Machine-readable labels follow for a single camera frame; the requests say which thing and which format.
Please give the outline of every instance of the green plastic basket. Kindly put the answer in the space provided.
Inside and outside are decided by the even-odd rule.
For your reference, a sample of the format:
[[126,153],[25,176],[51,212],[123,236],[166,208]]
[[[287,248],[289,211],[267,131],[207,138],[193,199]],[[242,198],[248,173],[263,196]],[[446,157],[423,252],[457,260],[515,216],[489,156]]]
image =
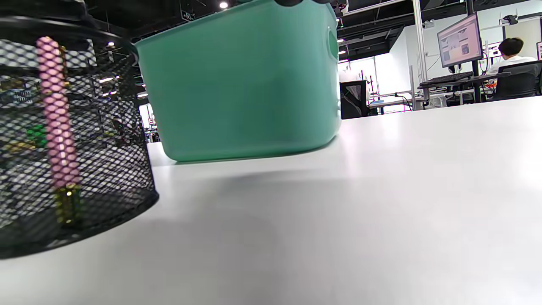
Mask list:
[[136,44],[165,153],[266,157],[327,144],[340,126],[329,4],[254,0]]

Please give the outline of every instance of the black chair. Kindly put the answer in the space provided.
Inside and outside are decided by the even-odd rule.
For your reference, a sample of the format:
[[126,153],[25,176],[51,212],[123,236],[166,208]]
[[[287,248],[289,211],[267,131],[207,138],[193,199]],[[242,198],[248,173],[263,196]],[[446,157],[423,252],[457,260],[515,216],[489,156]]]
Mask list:
[[340,83],[340,107],[342,119],[353,119],[376,115],[376,109],[367,107],[365,80]]
[[505,100],[539,96],[542,93],[542,60],[503,66],[499,73],[511,72],[499,78],[497,91],[492,100]]

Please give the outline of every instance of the pink pen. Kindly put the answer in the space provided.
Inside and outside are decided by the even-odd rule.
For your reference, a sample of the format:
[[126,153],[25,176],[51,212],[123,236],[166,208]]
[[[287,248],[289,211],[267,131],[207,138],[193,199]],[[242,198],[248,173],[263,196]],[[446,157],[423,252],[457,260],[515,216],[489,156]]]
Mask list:
[[50,37],[39,38],[36,45],[56,214],[59,223],[71,226],[80,217],[81,179],[64,87],[63,60],[58,42]]

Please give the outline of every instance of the person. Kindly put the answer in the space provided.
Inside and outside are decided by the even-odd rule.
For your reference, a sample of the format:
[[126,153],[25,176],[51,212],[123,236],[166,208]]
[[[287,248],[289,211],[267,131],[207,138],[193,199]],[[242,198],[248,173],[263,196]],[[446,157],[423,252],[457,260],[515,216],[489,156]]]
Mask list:
[[536,61],[535,58],[529,56],[519,56],[519,52],[523,48],[523,40],[520,38],[507,38],[504,39],[499,45],[499,51],[501,52],[502,58],[496,64],[492,65],[489,68],[487,74],[497,74],[500,67],[515,65],[517,63]]

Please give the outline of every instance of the office room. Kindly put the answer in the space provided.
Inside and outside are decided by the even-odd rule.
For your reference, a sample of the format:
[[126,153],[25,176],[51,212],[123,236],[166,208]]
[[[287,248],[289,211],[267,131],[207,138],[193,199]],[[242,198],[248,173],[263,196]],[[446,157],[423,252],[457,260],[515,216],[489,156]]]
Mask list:
[[541,305],[542,1],[0,3],[1,305]]

